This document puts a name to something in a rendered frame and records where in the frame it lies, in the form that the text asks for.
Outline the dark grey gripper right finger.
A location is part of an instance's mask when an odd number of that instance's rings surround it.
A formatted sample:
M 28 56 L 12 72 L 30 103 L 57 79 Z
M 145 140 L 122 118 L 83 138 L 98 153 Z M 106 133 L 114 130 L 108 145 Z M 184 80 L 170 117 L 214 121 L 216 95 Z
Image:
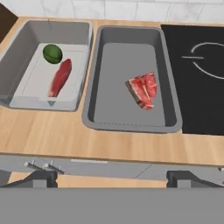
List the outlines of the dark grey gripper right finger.
M 167 188 L 205 188 L 221 187 L 221 185 L 200 179 L 190 171 L 168 171 L 166 173 Z

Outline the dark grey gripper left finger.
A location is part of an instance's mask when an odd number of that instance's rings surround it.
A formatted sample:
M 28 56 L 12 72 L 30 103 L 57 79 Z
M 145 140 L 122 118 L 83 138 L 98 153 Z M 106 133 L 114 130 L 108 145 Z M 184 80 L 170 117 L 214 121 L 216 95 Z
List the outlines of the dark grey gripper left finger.
M 7 184 L 7 187 L 25 188 L 57 188 L 58 174 L 56 171 L 34 171 L 24 179 Z

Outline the marbled red steak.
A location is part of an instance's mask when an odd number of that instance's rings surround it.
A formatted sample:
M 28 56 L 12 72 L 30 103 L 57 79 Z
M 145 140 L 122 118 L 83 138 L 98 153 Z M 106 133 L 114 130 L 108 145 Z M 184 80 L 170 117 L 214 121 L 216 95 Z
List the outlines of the marbled red steak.
M 153 72 L 129 79 L 125 85 L 140 108 L 144 110 L 154 108 L 153 99 L 156 97 L 158 84 Z

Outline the long dark red steak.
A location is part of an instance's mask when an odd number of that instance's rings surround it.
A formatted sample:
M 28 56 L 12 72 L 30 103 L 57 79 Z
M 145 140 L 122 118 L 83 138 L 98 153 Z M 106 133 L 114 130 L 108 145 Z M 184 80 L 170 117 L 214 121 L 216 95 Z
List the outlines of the long dark red steak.
M 59 95 L 60 90 L 64 87 L 71 71 L 72 61 L 70 59 L 66 59 L 61 63 L 59 70 L 54 75 L 48 93 L 49 97 L 57 97 Z

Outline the dark grey tupperware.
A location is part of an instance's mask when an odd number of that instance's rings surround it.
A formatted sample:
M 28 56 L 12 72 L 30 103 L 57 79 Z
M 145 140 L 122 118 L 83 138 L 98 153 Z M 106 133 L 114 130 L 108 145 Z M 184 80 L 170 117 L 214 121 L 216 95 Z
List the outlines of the dark grey tupperware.
M 113 25 L 98 29 L 82 121 L 95 130 L 173 133 L 181 129 L 161 29 Z

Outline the clear light grey tupperware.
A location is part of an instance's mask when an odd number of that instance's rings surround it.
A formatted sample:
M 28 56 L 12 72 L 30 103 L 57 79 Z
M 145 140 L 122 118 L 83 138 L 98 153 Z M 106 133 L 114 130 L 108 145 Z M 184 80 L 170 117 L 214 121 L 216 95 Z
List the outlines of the clear light grey tupperware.
M 27 20 L 0 54 L 0 105 L 12 109 L 75 111 L 81 100 L 93 40 L 88 21 Z M 53 44 L 72 61 L 68 79 L 56 97 L 48 95 L 60 64 L 44 58 Z

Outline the grey drawer front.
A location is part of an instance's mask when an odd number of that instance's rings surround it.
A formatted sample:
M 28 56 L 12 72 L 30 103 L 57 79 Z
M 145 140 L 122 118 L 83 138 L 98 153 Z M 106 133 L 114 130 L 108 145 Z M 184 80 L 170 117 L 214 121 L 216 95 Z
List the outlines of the grey drawer front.
M 56 157 L 25 157 L 0 155 L 0 170 L 8 172 L 33 172 L 24 166 L 25 162 L 35 161 L 42 166 L 45 163 L 61 168 L 64 174 L 105 178 L 166 180 L 168 171 L 189 171 L 200 179 L 215 184 L 224 184 L 224 167 L 195 166 L 179 164 L 149 164 L 102 160 L 84 160 Z

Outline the black hob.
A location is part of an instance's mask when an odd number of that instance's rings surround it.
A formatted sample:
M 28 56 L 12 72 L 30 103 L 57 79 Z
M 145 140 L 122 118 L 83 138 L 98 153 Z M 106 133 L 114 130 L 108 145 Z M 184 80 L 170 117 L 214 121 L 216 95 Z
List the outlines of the black hob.
M 161 26 L 185 134 L 224 136 L 224 27 Z

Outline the dark brown cupboard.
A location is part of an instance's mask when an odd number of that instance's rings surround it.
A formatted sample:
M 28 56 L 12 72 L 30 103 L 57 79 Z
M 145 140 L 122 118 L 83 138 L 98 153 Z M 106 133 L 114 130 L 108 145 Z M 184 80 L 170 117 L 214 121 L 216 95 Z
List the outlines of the dark brown cupboard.
M 18 17 L 0 3 L 0 44 L 17 20 Z

